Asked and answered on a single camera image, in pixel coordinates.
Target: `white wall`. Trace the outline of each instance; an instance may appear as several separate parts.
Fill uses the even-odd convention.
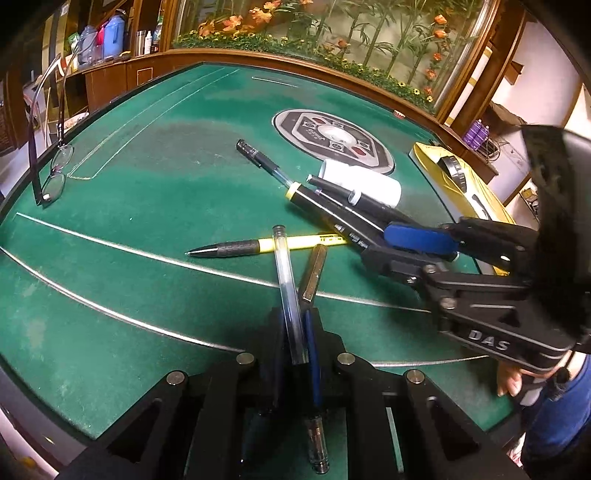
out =
[[[579,88],[579,74],[550,33],[528,22],[513,58],[523,72],[515,85],[505,79],[493,101],[529,124],[561,125]]]
[[[579,98],[565,128],[591,140],[591,97],[585,87],[581,88]]]

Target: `green table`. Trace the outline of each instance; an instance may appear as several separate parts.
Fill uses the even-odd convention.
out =
[[[73,138],[65,171],[74,171],[58,201],[37,207],[27,187],[0,226],[0,354],[33,403],[96,437],[168,371],[201,372],[248,347],[280,304],[274,256],[184,252],[269,237],[278,223],[289,235],[320,230],[235,150],[244,138],[292,178],[316,174],[320,162],[271,124],[293,108],[341,116],[380,139],[394,156],[404,213],[425,225],[456,216],[408,156],[435,137],[407,119],[271,70],[201,64],[170,76]],[[308,254],[292,252],[296,278]],[[468,257],[454,266],[477,271]],[[330,248],[320,291],[324,328],[348,351],[395,372],[419,365],[484,429],[511,411],[496,397],[494,361],[433,364],[473,354],[437,333],[411,288],[365,271],[352,248]],[[344,452],[344,430],[335,429],[329,448]],[[341,460],[330,478],[346,470]],[[313,476],[305,462],[301,471]]]

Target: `pen grip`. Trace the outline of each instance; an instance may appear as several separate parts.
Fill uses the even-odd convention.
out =
[[[218,257],[242,257],[256,255],[261,252],[258,240],[242,240],[239,242],[225,242],[217,248]]]

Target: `green foliage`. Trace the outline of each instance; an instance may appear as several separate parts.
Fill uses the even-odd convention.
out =
[[[427,101],[427,95],[424,92],[399,82],[389,76],[385,70],[363,67],[362,64],[341,58],[338,52],[336,54],[328,53],[323,50],[323,47],[316,46],[316,43],[312,40],[287,39],[286,37],[277,39],[272,35],[254,33],[241,33],[238,35],[212,34],[201,37],[197,32],[192,31],[177,38],[173,46],[175,48],[233,48],[235,50],[260,51],[308,60],[366,80],[400,98],[408,100],[428,113],[433,113],[432,104]]]

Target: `white bottle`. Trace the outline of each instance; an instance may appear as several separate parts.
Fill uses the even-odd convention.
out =
[[[151,48],[152,48],[152,32],[150,30],[148,30],[148,34],[146,35],[146,39],[144,41],[144,55],[149,55]]]

